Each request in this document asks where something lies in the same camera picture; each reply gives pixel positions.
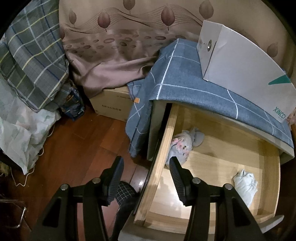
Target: green logo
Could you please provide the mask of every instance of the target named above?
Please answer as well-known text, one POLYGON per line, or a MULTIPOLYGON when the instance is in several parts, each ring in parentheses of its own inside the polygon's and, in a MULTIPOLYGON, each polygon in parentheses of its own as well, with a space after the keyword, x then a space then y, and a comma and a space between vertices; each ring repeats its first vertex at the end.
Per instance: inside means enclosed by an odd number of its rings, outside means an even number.
POLYGON ((283 75, 283 76, 278 77, 277 79, 269 82, 268 85, 286 84, 286 83, 291 83, 291 81, 287 75, 283 75))
POLYGON ((273 111, 277 113, 282 119, 286 117, 286 115, 278 107, 276 107, 273 111))

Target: wooden drawer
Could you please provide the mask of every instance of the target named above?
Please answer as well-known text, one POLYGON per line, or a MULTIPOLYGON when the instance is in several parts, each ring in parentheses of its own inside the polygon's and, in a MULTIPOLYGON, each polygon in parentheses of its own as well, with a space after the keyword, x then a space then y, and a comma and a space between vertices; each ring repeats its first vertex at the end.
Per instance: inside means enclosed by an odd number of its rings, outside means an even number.
MULTIPOLYGON (((170 171, 164 167, 172 136, 196 126, 205 134, 190 152, 183 168, 207 184, 233 183, 242 169, 258 181, 250 211, 258 223, 274 217, 279 196, 279 151, 272 144, 246 133, 231 122, 197 109, 173 104, 161 146, 135 223, 167 232, 185 233, 191 207, 179 201, 170 171)), ((215 205, 211 204, 209 233, 215 232, 215 205)))

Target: pink fabric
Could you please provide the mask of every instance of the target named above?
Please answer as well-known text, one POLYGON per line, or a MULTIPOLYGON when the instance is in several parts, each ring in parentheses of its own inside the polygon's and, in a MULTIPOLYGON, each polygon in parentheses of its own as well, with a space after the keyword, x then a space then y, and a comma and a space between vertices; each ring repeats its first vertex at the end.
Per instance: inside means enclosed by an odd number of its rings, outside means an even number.
POLYGON ((100 64, 75 61, 75 67, 80 71, 73 75, 76 83, 83 86, 86 96, 92 98, 102 89, 116 88, 131 80, 143 79, 156 60, 157 56, 130 61, 113 59, 100 64))

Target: black plaid cloth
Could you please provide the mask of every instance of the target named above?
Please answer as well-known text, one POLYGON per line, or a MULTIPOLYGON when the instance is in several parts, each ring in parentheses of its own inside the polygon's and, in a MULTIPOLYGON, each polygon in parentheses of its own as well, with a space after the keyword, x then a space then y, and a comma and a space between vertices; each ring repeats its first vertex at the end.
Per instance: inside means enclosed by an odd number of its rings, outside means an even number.
POLYGON ((137 195, 135 189, 124 181, 120 181, 119 187, 116 194, 116 201, 121 206, 121 204, 129 197, 134 197, 137 195))

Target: cardboard box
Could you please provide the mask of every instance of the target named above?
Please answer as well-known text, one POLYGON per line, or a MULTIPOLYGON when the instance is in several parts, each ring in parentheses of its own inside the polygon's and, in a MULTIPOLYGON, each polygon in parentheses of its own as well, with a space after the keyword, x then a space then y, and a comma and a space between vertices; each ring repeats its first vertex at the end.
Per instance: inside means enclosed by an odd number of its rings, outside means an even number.
POLYGON ((283 122, 296 107, 285 72, 250 40, 204 20, 197 45, 203 78, 248 99, 283 122))
POLYGON ((121 121, 127 121, 133 104, 127 86, 103 90, 90 101, 97 114, 121 121))

